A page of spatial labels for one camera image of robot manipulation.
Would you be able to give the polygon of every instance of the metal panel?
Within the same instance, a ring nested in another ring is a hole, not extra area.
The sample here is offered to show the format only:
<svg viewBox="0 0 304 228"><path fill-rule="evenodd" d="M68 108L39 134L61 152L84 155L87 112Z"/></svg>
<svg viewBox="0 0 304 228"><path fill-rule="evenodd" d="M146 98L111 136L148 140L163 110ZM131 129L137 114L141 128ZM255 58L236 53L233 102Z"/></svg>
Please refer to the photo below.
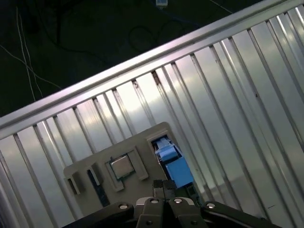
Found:
<svg viewBox="0 0 304 228"><path fill-rule="evenodd" d="M99 152L112 145L103 123L98 115L92 100L77 106L80 118L83 121L83 128L86 129L90 142L93 144L93 151Z"/></svg>
<svg viewBox="0 0 304 228"><path fill-rule="evenodd" d="M256 96L251 90L245 72L233 52L233 48L228 40L214 45L218 58L228 77L230 84L248 118L248 122L256 136L256 139L263 151L266 161L270 165L273 175L280 187L282 195L286 198L289 209L295 217L303 211L303 198L301 191L294 182L293 169L286 164L285 152L276 142L275 135L268 127L267 119L259 107Z"/></svg>
<svg viewBox="0 0 304 228"><path fill-rule="evenodd" d="M92 155L91 148L80 127L73 109L66 110L56 117L57 127L70 150L73 162Z"/></svg>
<svg viewBox="0 0 304 228"><path fill-rule="evenodd" d="M302 227L300 4L261 2L1 118L7 224L81 218L63 169L165 121L204 200Z"/></svg>
<svg viewBox="0 0 304 228"><path fill-rule="evenodd" d="M204 123L206 131L213 146L213 156L217 160L217 166L221 167L226 183L231 183L232 189L229 189L231 196L237 196L234 199L236 204L241 204L240 207L247 213L261 214L261 209L258 208L256 200L252 195L252 189L247 183L245 176L240 176L243 173L238 156L236 156L236 149L232 142L229 141L225 133L225 125L222 124L217 110L215 109L215 101L212 101L208 95L202 80L195 69L190 57L186 57L184 62L177 62L179 70L185 78L186 85L189 89L193 102L199 113L199 116ZM242 199L251 199L250 205L246 205L246 201Z"/></svg>
<svg viewBox="0 0 304 228"><path fill-rule="evenodd" d="M36 133L73 218L81 218L82 213L80 208L74 197L69 194L69 189L64 181L63 169L66 167L62 156L62 152L64 152L64 150L60 150L57 146L57 143L50 131L49 124L46 121L42 121L37 124Z"/></svg>
<svg viewBox="0 0 304 228"><path fill-rule="evenodd" d="M116 95L122 101L124 116L132 134L137 134L151 127L131 82L117 87Z"/></svg>
<svg viewBox="0 0 304 228"><path fill-rule="evenodd" d="M0 141L0 150L28 213L29 227L53 227L46 208L13 136Z"/></svg>
<svg viewBox="0 0 304 228"><path fill-rule="evenodd" d="M33 127L19 132L18 137L24 149L24 156L27 157L28 165L33 171L34 181L37 180L39 183L38 191L45 196L45 203L49 207L48 214L53 216L59 227L71 223L74 218Z"/></svg>
<svg viewBox="0 0 304 228"><path fill-rule="evenodd" d="M259 156L261 148L256 143L256 138L251 133L250 128L248 128L247 118L243 110L235 101L233 93L223 78L219 63L212 57L209 48L196 52L195 56L201 66L206 87L208 87L210 95L214 96L214 100L218 104L218 109L222 113L230 131L229 134L234 139L235 149L248 169L263 207L269 208L272 205L276 205L271 210L264 209L264 211L271 220L279 220L280 216L278 215L282 214L288 216L285 213L285 205L282 204L280 195L277 193L279 189L273 184L274 180L269 171L269 166L265 163L265 158ZM280 225L289 227L291 223L283 219L280 221Z"/></svg>

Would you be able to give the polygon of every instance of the dark floor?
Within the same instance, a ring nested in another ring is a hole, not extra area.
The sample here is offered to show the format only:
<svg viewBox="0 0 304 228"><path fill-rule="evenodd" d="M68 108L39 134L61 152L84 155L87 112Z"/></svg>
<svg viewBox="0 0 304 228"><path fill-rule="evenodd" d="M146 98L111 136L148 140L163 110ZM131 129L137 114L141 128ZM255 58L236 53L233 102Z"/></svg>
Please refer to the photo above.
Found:
<svg viewBox="0 0 304 228"><path fill-rule="evenodd" d="M79 53L52 44L41 24L42 19L50 38L55 41L56 18L52 0L36 1L37 4L35 0L17 0L31 63L38 76L61 88L230 14L210 0L169 0L169 6L163 10L155 7L154 0L83 0L62 18L61 45L90 52ZM231 12L259 2L214 1ZM26 9L37 19L39 31L32 31ZM0 44L23 59L16 3L10 0L0 1ZM3 116L32 103L34 99L25 66L2 48L0 62L0 116ZM35 78L32 74L30 77L35 97L41 99ZM44 97L59 90L40 79L37 79L37 84Z"/></svg>

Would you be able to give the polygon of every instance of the black cable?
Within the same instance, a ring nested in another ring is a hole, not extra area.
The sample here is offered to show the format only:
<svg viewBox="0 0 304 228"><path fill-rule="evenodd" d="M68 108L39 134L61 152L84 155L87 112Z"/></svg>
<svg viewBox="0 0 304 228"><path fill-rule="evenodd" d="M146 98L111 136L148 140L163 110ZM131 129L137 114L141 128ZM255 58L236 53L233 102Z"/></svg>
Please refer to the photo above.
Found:
<svg viewBox="0 0 304 228"><path fill-rule="evenodd" d="M157 7L151 0L148 0L148 1L149 1L150 3L152 3L155 7ZM207 16L207 17L204 19L204 21L209 20L212 16L214 16L214 15L217 13L217 11L218 11L219 9L220 9L219 6L216 7L216 9L215 9L212 13L210 13L210 15ZM167 16L170 17L170 18L172 18L171 14L169 14L169 13L167 13L167 12L165 13L165 15L167 15ZM158 33L157 33L156 36L154 36L153 33L151 32L151 30L150 30L148 27L146 27L146 26L142 26L142 25L135 26L134 28L132 28L132 29L129 31L129 34L128 34L129 45L130 45L134 50L136 50L136 51L139 52L139 53L146 52L146 51L148 51L148 50L151 50L151 49L154 48L154 47L159 46L159 45L160 45L160 43L159 43L159 37L160 37L161 33L165 30L165 28L166 28L166 26L168 26L168 24L173 23L173 22L174 22L174 23L178 23L178 24L181 26L180 36L182 36L182 35L184 35L184 34L186 33L185 27L183 26L183 24L192 24L192 25L194 25L194 26L197 26L196 23L191 23L191 22L189 22L189 21L181 20L181 19L179 19L179 18L176 17L176 16L174 16L172 20L169 20L169 21L165 22L165 23L161 26L161 28L160 28L160 30L158 31ZM137 30L145 31L146 33L148 33L148 34L151 36L151 38L152 38L152 40L153 40L153 43L151 43L151 45L150 45L149 48L147 48L147 49L140 49L140 48L136 47L136 45L133 43L133 41L132 41L132 34L133 34L135 31L137 31Z"/></svg>
<svg viewBox="0 0 304 228"><path fill-rule="evenodd" d="M60 48L60 49L62 49L62 50L65 50L65 51L75 52L75 53L84 53L84 54L88 54L88 55L94 56L95 58L99 59L100 62L104 63L104 64L107 65L107 66L110 66L110 63L109 63L108 61L106 61L105 59L100 58L100 57L99 57L97 54L95 54L95 53L92 53L92 52L86 51L86 50L70 49L70 48L64 47L64 46L62 46L62 45L60 45L60 44L57 44L57 43L51 38L51 36L50 36L49 33L48 33L48 30L47 30L47 28L46 28L46 26L45 26L45 24L44 24L44 21L43 21L43 19L42 19L41 14L40 14L40 10L39 10L38 4L37 4L37 0L34 0L34 3L35 3L35 7L36 7L36 10L37 10L37 14L38 14L39 20L40 20L40 22L41 22L42 28L43 28L43 30L44 30L44 32L45 32L47 38L49 39L49 41L50 41L53 45L55 45L56 47L58 47L58 48Z"/></svg>

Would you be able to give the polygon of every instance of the corrugated metal surface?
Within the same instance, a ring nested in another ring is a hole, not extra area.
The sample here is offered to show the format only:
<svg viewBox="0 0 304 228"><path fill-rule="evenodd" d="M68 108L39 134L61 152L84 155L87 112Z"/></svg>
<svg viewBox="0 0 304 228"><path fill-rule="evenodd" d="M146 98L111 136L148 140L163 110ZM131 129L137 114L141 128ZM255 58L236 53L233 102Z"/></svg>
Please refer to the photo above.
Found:
<svg viewBox="0 0 304 228"><path fill-rule="evenodd" d="M224 30L216 22L214 34L140 70L26 118L22 110L2 118L16 119L0 124L7 226L81 218L64 167L168 122L205 200L303 227L304 7L289 10L300 3L261 3L257 16L245 10Z"/></svg>

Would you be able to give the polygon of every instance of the blue component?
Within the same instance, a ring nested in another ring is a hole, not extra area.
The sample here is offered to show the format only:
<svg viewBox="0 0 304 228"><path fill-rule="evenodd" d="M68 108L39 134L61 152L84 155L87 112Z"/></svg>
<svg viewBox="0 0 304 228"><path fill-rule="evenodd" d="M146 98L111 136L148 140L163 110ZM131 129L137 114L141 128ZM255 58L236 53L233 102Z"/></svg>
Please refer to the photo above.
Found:
<svg viewBox="0 0 304 228"><path fill-rule="evenodd" d="M185 158L181 157L167 164L166 168L172 180L175 181L177 188L193 182L193 176Z"/></svg>
<svg viewBox="0 0 304 228"><path fill-rule="evenodd" d="M161 158L161 161L165 162L171 158L177 157L177 152L173 145L168 145L160 148L157 152Z"/></svg>
<svg viewBox="0 0 304 228"><path fill-rule="evenodd" d="M193 176L180 149L167 138L161 138L156 144L159 149L155 153L158 155L160 162L176 158L175 161L165 165L176 186L180 188L193 182Z"/></svg>

